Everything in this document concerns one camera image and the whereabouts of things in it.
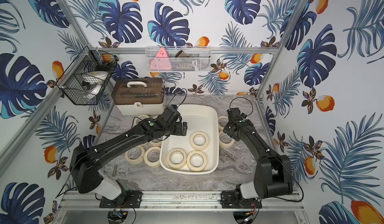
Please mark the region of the white plastic storage tray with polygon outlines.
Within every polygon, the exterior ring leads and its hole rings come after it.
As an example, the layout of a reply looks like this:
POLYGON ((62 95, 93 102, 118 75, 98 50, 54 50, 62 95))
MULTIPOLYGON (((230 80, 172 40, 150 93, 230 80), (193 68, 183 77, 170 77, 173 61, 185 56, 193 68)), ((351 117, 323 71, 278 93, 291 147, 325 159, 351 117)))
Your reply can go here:
POLYGON ((216 170, 219 164, 219 125, 218 114, 216 110, 209 106, 185 104, 178 108, 182 115, 183 122, 187 122, 188 130, 186 136, 170 136, 162 142, 160 164, 172 173, 186 175, 205 175, 216 170), (168 153, 175 148, 183 149, 188 157, 190 152, 196 151, 190 145, 190 137, 194 132, 204 132, 209 137, 208 147, 201 151, 207 157, 207 166, 202 172, 191 172, 186 165, 179 169, 173 170, 167 163, 168 153))

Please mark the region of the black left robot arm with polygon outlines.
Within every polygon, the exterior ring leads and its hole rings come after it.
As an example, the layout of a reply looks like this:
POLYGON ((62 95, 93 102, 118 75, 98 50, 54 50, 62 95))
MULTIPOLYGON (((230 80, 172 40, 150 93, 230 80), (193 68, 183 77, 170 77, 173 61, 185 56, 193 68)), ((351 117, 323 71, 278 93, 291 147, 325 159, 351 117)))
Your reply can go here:
POLYGON ((95 193, 108 200, 115 200, 123 193, 118 182, 100 173, 106 164, 130 149, 154 139, 173 136, 186 136, 187 123, 182 121, 178 106, 171 105, 156 119, 140 121, 127 132, 104 143, 85 148, 79 145, 74 149, 70 174, 80 194, 95 193))

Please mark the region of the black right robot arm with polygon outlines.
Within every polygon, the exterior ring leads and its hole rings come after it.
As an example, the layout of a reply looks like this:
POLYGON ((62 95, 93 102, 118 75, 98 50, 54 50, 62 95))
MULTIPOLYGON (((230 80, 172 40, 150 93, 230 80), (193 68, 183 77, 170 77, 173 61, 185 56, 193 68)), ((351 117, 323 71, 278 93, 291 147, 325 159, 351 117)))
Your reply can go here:
POLYGON ((242 141, 257 162, 253 181, 237 187, 240 198, 280 198, 292 194, 294 189, 290 159, 272 150, 239 108, 230 108, 227 114, 229 121, 224 133, 237 142, 242 141))

